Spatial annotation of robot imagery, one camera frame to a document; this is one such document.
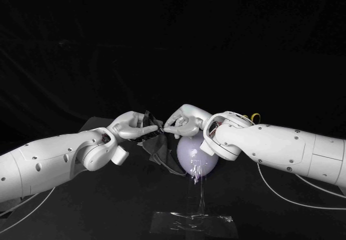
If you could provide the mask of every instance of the robotic hand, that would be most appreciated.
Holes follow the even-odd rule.
[[[210,115],[184,104],[162,130],[175,136],[193,136],[198,128],[203,130],[200,149],[210,156],[216,154],[233,161],[243,151],[256,163],[346,188],[342,139],[268,124],[255,125],[234,112]]]
[[[157,130],[142,126],[144,114],[129,111],[110,125],[28,142],[0,156],[0,203],[58,186],[82,171],[110,160],[120,165],[128,152],[118,146]]]

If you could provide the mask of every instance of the cable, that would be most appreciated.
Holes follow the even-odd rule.
[[[48,198],[48,196],[50,196],[50,194],[51,194],[51,192],[53,192],[54,189],[56,189],[56,188],[51,189],[50,193],[47,194],[45,198],[43,199],[41,203],[40,203],[38,206],[31,210],[31,212],[30,212],[11,226],[8,226],[2,231],[0,231],[0,234],[1,234],[4,231],[7,231],[11,227],[14,227],[14,226],[31,215],[31,213],[33,213],[33,212],[35,211],[35,209],[40,207],[40,205],[43,204],[43,202],[47,200],[47,198]]]
[[[257,166],[257,171],[259,171],[259,174],[260,174],[260,179],[262,179],[263,183],[266,184],[269,190],[270,190],[286,202],[289,202],[289,203],[292,203],[292,204],[296,204],[296,205],[299,205],[299,206],[302,206],[302,207],[312,208],[312,209],[346,210],[346,208],[340,208],[340,207],[321,207],[321,206],[304,205],[304,204],[301,204],[301,203],[298,203],[298,202],[293,202],[293,201],[285,199],[285,198],[273,191],[273,189],[272,189],[270,186],[268,185],[268,183],[266,183],[266,181],[265,181],[265,178],[263,178],[263,175],[262,175],[262,172],[260,172],[259,163],[256,164],[256,166]]]
[[[296,176],[306,184],[309,184],[312,187],[315,187],[317,189],[319,189],[319,190],[324,191],[325,193],[332,194],[332,195],[338,196],[340,198],[344,198],[344,199],[346,199],[346,196],[342,196],[341,194],[337,194],[337,193],[334,193],[334,192],[322,189],[321,187],[315,186],[315,185],[314,185],[312,183],[309,183],[299,175],[295,174],[295,176]]]
[[[14,206],[11,209],[8,209],[5,212],[2,212],[2,213],[0,214],[0,217],[1,217],[5,213],[8,213],[9,211],[12,211],[17,207],[20,207],[24,203],[27,203],[35,196],[37,196],[37,193],[35,193],[28,199],[25,199],[17,206]]]

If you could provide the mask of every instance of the lavender balloon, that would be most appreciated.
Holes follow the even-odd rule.
[[[175,149],[181,168],[195,180],[213,170],[218,159],[216,154],[210,156],[200,150],[203,140],[203,131],[198,131],[193,137],[182,136]]]

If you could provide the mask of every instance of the dark table surface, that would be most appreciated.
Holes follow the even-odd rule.
[[[105,127],[112,119],[92,117],[80,131]],[[177,140],[168,136],[171,154]],[[149,233],[152,212],[185,210],[188,178],[148,161],[148,153],[125,141],[129,156],[110,161],[57,186],[34,213],[1,235],[4,240],[174,239]],[[268,184],[291,201],[346,207],[346,199],[309,187],[289,173],[262,166]],[[318,182],[324,188],[337,188]],[[283,201],[268,189],[257,166],[242,153],[236,161],[218,158],[204,182],[204,213],[231,216],[239,239],[344,239],[346,211],[311,209]],[[40,204],[40,193],[9,215],[2,228]]]

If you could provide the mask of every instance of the balloon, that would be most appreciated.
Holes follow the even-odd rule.
[[[203,131],[198,131],[191,137],[182,136],[175,149],[180,166],[194,179],[203,177],[213,170],[218,160],[216,154],[210,156],[200,150],[203,140]]]

